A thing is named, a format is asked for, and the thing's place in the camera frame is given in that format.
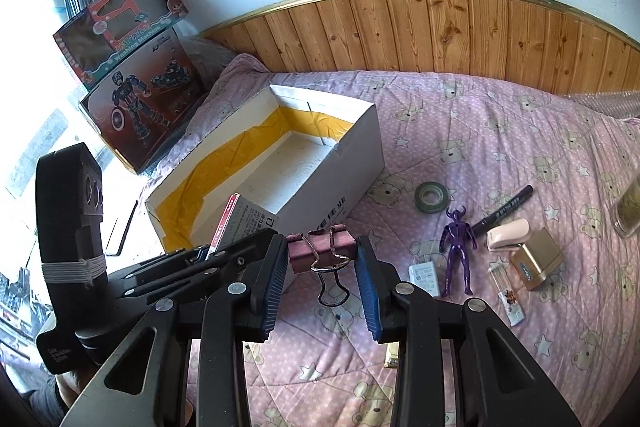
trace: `glass jar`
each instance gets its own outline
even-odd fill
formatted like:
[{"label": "glass jar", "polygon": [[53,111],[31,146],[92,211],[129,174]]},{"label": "glass jar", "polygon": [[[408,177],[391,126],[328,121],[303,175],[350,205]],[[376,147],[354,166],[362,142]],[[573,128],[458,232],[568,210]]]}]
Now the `glass jar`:
[{"label": "glass jar", "polygon": [[640,172],[611,209],[613,228],[620,237],[630,237],[640,227]]}]

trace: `purple action figure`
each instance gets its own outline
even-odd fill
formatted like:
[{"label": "purple action figure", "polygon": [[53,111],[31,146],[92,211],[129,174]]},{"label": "purple action figure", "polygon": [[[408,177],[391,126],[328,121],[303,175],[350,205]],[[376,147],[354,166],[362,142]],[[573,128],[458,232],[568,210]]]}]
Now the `purple action figure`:
[{"label": "purple action figure", "polygon": [[463,216],[466,214],[466,206],[462,207],[462,211],[454,208],[453,212],[447,210],[447,216],[453,219],[453,223],[449,223],[444,230],[442,230],[442,237],[440,238],[440,253],[444,253],[444,242],[449,237],[451,248],[449,248],[449,256],[447,257],[447,274],[444,280],[444,292],[442,296],[446,297],[451,293],[451,276],[453,275],[454,264],[458,261],[458,255],[462,258],[462,266],[465,269],[465,293],[467,295],[473,295],[471,288],[469,288],[470,273],[469,273],[469,257],[466,253],[466,238],[471,239],[471,243],[474,246],[474,250],[478,248],[476,243],[476,236],[474,235],[471,225],[462,221]]}]

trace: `white rubber band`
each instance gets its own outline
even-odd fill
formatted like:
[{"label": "white rubber band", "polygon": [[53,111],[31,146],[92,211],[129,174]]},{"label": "white rubber band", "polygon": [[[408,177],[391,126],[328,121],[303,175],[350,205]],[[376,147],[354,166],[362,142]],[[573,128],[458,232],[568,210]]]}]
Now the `white rubber band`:
[{"label": "white rubber band", "polygon": [[44,282],[52,284],[91,283],[106,271],[104,254],[70,263],[42,263]]}]

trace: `bed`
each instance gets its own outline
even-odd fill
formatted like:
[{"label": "bed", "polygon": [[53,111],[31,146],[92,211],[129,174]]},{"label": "bed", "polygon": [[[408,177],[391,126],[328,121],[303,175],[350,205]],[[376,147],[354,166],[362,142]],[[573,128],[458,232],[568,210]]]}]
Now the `bed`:
[{"label": "bed", "polygon": [[[414,188],[427,180],[446,185],[453,204],[464,204],[475,221],[533,185],[515,217],[546,227],[565,263],[528,292],[506,256],[479,245],[471,288],[506,321],[487,274],[505,266],[526,314],[514,333],[582,424],[601,423],[640,365],[638,239],[620,239],[609,215],[640,166],[640,121],[617,120],[558,94],[640,89],[635,41],[548,0],[296,0],[206,36],[241,55],[158,166],[156,180],[268,84],[375,102],[385,171],[348,227],[368,235],[379,259],[405,280],[410,264],[434,261],[441,285],[436,240],[448,220],[418,212]],[[269,341],[245,344],[255,426],[389,423],[395,370],[383,367],[385,347],[367,331],[353,269],[341,278],[355,295],[327,309],[316,300],[318,280],[300,275],[283,295]],[[337,298],[335,289],[329,293]],[[466,299],[460,273],[449,299]],[[197,349],[194,343],[192,397]],[[443,350],[445,423],[455,425]]]}]

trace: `yellow tape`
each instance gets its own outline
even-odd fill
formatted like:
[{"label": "yellow tape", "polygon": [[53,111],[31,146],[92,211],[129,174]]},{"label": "yellow tape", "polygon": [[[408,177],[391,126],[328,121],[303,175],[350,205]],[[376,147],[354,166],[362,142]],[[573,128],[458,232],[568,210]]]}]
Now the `yellow tape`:
[{"label": "yellow tape", "polygon": [[165,236],[165,251],[193,248],[191,229],[204,198],[290,131],[340,141],[353,124],[322,112],[279,107],[253,126],[203,158],[156,209]]}]

